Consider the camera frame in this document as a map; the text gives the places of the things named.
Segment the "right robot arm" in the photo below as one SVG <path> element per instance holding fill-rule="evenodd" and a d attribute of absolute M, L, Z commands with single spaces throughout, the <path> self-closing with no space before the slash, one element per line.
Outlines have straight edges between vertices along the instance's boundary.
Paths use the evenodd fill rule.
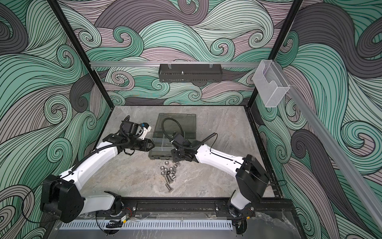
<path fill-rule="evenodd" d="M 264 167 L 250 154 L 246 157 L 233 156 L 203 144 L 195 149 L 178 146 L 171 150 L 171 155 L 174 162 L 207 164 L 232 176 L 238 190 L 231 195 L 227 206 L 230 214 L 235 217 L 242 216 L 247 205 L 261 202 L 271 183 Z"/>

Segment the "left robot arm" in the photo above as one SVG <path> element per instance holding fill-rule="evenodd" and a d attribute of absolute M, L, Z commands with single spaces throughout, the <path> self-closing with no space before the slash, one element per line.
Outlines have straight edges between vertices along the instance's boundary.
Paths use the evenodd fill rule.
<path fill-rule="evenodd" d="M 106 191 L 103 195 L 81 195 L 85 183 L 108 161 L 126 149 L 148 152 L 155 147 L 152 140 L 109 134 L 96 150 L 60 175 L 49 175 L 43 181 L 40 210 L 53 218 L 69 223 L 79 215 L 106 211 L 113 217 L 121 214 L 122 197 Z"/>

